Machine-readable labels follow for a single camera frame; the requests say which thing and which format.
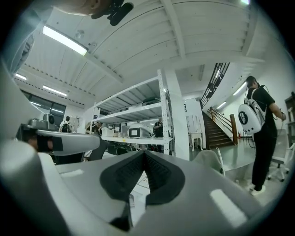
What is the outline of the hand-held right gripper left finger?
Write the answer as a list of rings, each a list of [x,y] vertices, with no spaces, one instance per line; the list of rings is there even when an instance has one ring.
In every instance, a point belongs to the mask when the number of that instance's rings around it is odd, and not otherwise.
[[[58,165],[71,193],[95,216],[123,231],[133,224],[130,194],[144,171],[144,152]]]

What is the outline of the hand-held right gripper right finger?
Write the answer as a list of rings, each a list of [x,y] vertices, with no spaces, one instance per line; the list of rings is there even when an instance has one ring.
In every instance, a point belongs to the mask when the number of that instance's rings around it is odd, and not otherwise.
[[[144,153],[151,183],[133,236],[247,236],[261,206],[214,169],[162,153]]]

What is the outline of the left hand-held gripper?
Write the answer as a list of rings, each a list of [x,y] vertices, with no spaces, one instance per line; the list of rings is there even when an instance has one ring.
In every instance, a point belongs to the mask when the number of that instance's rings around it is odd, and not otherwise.
[[[30,119],[20,124],[15,140],[28,143],[34,148],[52,148],[56,156],[84,153],[100,146],[100,137],[90,134],[55,132],[54,116],[46,113],[43,118]]]

